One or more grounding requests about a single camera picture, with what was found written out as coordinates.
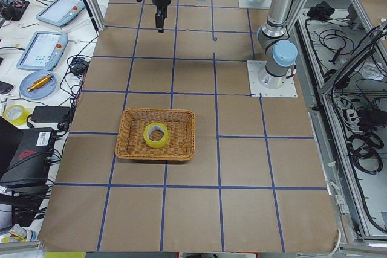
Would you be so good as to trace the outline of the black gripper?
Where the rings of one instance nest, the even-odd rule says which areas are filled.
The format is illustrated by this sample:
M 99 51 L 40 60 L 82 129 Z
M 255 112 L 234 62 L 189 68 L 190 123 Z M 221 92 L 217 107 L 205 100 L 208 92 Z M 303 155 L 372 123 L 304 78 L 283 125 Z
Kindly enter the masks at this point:
M 167 6 L 171 3 L 171 0 L 152 0 L 152 3 L 157 7 L 155 26 L 159 33 L 164 33 L 164 21 L 167 18 Z

